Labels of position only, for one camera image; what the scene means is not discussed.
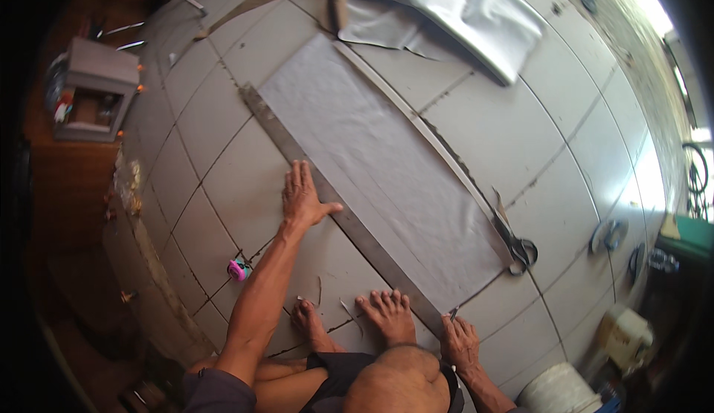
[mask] hand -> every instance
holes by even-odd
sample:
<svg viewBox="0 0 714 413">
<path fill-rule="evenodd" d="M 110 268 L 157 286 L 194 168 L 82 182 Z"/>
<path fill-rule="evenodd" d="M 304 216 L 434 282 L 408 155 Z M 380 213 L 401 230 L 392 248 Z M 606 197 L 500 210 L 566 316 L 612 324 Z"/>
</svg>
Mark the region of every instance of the hand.
<svg viewBox="0 0 714 413">
<path fill-rule="evenodd" d="M 342 211 L 342 204 L 321 204 L 310 174 L 307 161 L 293 160 L 293 169 L 285 174 L 283 189 L 283 216 L 287 224 L 299 230 L 308 230 L 326 214 Z"/>
<path fill-rule="evenodd" d="M 441 355 L 456 370 L 465 372 L 477 369 L 478 364 L 478 336 L 476 328 L 461 317 L 451 322 L 449 314 L 441 316 L 444 325 L 444 335 L 441 337 Z"/>
</svg>

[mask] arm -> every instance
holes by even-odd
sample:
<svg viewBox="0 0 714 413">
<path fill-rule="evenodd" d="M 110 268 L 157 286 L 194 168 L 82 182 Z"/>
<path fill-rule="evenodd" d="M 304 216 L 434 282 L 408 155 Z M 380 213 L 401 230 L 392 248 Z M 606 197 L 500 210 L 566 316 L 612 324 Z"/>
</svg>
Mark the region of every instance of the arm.
<svg viewBox="0 0 714 413">
<path fill-rule="evenodd" d="M 253 387 L 255 369 L 278 326 L 300 241 L 307 230 L 342 205 L 321 204 L 306 161 L 285 176 L 284 220 L 253 274 L 246 280 L 228 322 L 226 346 L 214 368 Z"/>
<path fill-rule="evenodd" d="M 478 363 L 478 336 L 476 328 L 461 317 L 454 322 L 448 315 L 441 317 L 444 335 L 441 339 L 441 355 L 456 365 L 459 375 L 473 400 L 476 410 L 481 413 L 506 413 L 515 408 L 495 386 L 483 367 Z"/>
</svg>

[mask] steel straightedge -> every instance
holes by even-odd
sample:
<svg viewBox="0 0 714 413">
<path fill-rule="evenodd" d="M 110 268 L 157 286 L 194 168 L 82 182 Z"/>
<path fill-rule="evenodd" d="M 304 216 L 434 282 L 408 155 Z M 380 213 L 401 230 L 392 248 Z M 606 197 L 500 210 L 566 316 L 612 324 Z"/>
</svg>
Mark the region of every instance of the steel straightedge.
<svg viewBox="0 0 714 413">
<path fill-rule="evenodd" d="M 258 91 L 252 84 L 247 83 L 240 89 L 240 94 L 248 109 L 253 113 L 261 127 L 265 130 L 278 150 L 287 161 L 308 160 L 305 151 L 298 145 L 292 135 L 273 114 L 270 107 L 263 101 Z M 377 239 L 372 236 L 362 221 L 350 210 L 344 200 L 335 191 L 332 185 L 327 182 L 320 170 L 311 165 L 312 177 L 315 182 L 318 197 L 321 201 L 339 202 L 344 210 L 332 215 L 338 226 L 352 241 L 352 244 L 362 253 L 362 256 L 372 265 L 372 267 L 384 278 L 393 288 L 398 288 L 401 292 L 409 296 L 411 309 L 417 317 L 433 332 L 436 337 L 441 337 L 443 326 L 441 314 L 424 297 L 419 288 L 406 276 L 404 271 L 397 265 L 387 251 L 382 248 Z"/>
</svg>

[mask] pink tape measure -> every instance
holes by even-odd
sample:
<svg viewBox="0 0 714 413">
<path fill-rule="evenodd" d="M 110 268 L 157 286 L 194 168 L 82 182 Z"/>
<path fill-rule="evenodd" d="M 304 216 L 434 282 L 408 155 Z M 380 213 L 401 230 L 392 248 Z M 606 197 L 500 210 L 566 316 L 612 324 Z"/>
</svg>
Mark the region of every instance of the pink tape measure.
<svg viewBox="0 0 714 413">
<path fill-rule="evenodd" d="M 250 267 L 246 266 L 238 258 L 232 259 L 231 262 L 228 263 L 227 271 L 228 275 L 238 282 L 244 281 L 251 275 L 251 272 L 253 272 Z"/>
</svg>

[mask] silver fabric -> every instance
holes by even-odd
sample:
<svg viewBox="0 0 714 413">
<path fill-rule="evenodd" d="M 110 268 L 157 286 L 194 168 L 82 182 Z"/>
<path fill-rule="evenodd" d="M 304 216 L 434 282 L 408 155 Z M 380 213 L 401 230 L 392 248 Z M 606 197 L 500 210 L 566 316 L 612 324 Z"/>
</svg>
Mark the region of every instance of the silver fabric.
<svg viewBox="0 0 714 413">
<path fill-rule="evenodd" d="M 259 91 L 438 311 L 467 301 L 504 269 L 491 242 L 501 240 L 468 189 L 324 35 L 295 53 Z"/>
<path fill-rule="evenodd" d="M 348 26 L 339 37 L 442 61 L 462 57 L 445 32 L 513 84 L 545 24 L 523 0 L 348 0 Z"/>
</svg>

